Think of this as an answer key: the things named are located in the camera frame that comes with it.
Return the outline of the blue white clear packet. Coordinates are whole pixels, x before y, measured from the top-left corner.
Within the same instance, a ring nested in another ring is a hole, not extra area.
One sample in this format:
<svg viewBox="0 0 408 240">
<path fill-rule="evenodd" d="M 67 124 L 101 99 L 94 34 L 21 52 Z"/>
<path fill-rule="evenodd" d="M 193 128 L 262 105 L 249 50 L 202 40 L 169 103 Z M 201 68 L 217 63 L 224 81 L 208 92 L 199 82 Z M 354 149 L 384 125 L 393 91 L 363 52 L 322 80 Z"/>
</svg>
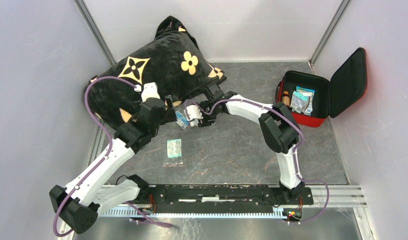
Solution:
<svg viewBox="0 0 408 240">
<path fill-rule="evenodd" d="M 180 111 L 176 111 L 176 123 L 183 129 L 186 130 L 187 128 L 189 128 L 189 121 L 187 120 L 187 118 L 180 112 Z"/>
</svg>

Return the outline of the teal plaster packet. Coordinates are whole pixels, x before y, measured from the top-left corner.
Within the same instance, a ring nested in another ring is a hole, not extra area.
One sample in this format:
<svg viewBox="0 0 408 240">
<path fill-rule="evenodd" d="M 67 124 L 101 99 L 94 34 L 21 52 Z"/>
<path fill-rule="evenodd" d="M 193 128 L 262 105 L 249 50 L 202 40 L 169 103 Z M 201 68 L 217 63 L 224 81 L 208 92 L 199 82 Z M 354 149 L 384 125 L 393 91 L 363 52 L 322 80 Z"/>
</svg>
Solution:
<svg viewBox="0 0 408 240">
<path fill-rule="evenodd" d="M 170 139 L 167 141 L 167 156 L 168 158 L 178 158 L 182 156 L 181 139 Z"/>
</svg>

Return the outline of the brown bottle orange cap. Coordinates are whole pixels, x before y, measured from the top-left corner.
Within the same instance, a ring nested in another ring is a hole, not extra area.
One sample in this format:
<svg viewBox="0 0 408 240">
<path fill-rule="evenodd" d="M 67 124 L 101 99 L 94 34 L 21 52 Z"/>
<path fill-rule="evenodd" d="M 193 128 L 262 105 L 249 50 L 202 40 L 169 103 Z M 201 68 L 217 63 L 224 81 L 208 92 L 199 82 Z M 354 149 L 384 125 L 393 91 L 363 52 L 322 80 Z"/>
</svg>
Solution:
<svg viewBox="0 0 408 240">
<path fill-rule="evenodd" d="M 282 93 L 282 103 L 286 105 L 287 107 L 290 106 L 290 97 L 289 97 L 289 92 L 288 91 L 283 91 Z"/>
</svg>

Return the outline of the small clear zip bag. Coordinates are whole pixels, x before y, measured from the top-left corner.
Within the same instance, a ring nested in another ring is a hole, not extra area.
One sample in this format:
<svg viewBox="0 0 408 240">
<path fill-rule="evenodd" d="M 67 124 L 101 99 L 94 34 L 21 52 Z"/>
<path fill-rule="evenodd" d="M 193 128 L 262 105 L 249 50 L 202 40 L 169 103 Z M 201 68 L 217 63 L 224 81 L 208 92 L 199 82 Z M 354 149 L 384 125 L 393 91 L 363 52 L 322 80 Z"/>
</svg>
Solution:
<svg viewBox="0 0 408 240">
<path fill-rule="evenodd" d="M 294 91 L 290 107 L 296 112 L 304 112 L 308 108 L 310 100 L 311 95 L 309 93 Z"/>
</svg>

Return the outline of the blue white wipes pack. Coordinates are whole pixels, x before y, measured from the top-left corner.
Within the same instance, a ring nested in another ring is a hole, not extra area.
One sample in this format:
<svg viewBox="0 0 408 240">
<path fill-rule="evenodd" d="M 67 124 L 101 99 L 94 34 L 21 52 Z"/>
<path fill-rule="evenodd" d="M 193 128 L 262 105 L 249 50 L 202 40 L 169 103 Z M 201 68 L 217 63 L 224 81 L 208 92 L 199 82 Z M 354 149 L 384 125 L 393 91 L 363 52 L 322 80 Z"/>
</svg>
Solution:
<svg viewBox="0 0 408 240">
<path fill-rule="evenodd" d="M 296 86 L 296 91 L 304 96 L 308 96 L 313 98 L 315 95 L 315 90 L 313 89 L 308 89 L 300 86 Z"/>
</svg>

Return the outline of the red medicine kit case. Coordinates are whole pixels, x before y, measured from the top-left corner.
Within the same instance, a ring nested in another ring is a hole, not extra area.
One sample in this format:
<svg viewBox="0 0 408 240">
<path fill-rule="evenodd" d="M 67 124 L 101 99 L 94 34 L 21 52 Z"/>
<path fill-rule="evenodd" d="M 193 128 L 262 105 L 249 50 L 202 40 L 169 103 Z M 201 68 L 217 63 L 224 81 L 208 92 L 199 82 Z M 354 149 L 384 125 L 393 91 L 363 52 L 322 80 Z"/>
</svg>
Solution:
<svg viewBox="0 0 408 240">
<path fill-rule="evenodd" d="M 330 79 L 289 70 L 277 86 L 275 102 L 282 101 L 284 92 L 289 96 L 298 87 L 314 90 L 313 111 L 310 115 L 292 112 L 300 125 L 317 128 L 328 117 L 335 118 L 356 103 L 366 93 L 368 86 L 366 50 L 357 48 L 334 72 Z"/>
</svg>

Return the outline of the white bottle green label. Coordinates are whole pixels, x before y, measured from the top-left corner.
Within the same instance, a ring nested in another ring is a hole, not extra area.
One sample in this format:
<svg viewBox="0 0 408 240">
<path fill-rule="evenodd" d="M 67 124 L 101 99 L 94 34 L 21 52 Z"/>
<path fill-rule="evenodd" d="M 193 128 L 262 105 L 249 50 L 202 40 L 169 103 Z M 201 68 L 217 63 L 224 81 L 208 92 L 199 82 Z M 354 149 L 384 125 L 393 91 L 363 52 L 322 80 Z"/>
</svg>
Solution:
<svg viewBox="0 0 408 240">
<path fill-rule="evenodd" d="M 189 122 L 189 125 L 190 125 L 191 127 L 197 127 L 197 126 L 199 126 L 199 120 L 198 120 L 198 119 L 194 119 L 194 120 L 192 120 L 192 121 Z"/>
</svg>

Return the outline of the white blue gauze packet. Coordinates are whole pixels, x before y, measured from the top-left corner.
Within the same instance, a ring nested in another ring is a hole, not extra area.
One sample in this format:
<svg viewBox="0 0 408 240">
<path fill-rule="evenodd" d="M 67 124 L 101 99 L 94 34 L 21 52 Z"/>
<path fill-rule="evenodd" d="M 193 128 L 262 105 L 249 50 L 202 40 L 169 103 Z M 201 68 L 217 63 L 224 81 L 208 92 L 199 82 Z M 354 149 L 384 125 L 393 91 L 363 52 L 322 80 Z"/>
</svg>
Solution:
<svg viewBox="0 0 408 240">
<path fill-rule="evenodd" d="M 311 98 L 304 100 L 299 97 L 293 97 L 291 100 L 290 107 L 294 112 L 310 116 L 312 113 L 312 108 L 310 107 L 310 105 Z"/>
</svg>

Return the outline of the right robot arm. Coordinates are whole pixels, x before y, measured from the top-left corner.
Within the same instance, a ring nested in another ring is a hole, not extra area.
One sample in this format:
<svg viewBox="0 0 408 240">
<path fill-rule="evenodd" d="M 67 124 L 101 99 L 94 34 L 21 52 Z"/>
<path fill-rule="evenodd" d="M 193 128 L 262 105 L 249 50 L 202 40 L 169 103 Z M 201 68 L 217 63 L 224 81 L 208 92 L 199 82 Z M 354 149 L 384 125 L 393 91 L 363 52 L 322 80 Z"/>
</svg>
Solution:
<svg viewBox="0 0 408 240">
<path fill-rule="evenodd" d="M 297 158 L 298 146 L 304 137 L 286 105 L 260 103 L 233 91 L 223 92 L 217 84 L 206 87 L 204 95 L 205 101 L 185 105 L 191 126 L 210 126 L 218 114 L 239 116 L 257 123 L 266 145 L 278 160 L 281 199 L 287 204 L 295 203 L 305 187 Z"/>
</svg>

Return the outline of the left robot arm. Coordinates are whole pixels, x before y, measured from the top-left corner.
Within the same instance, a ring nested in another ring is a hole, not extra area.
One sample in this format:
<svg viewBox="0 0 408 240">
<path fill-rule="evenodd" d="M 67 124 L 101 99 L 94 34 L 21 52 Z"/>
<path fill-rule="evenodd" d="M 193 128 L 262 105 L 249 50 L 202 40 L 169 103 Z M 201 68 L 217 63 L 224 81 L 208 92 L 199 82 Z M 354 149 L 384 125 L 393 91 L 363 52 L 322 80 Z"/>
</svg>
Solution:
<svg viewBox="0 0 408 240">
<path fill-rule="evenodd" d="M 99 190 L 118 168 L 157 136 L 161 125 L 174 121 L 171 96 L 166 96 L 166 100 L 151 97 L 142 102 L 139 112 L 117 129 L 104 151 L 78 177 L 49 191 L 54 222 L 62 219 L 70 227 L 69 233 L 82 234 L 105 211 L 132 200 L 137 204 L 146 202 L 147 185 L 134 177 L 103 192 Z"/>
</svg>

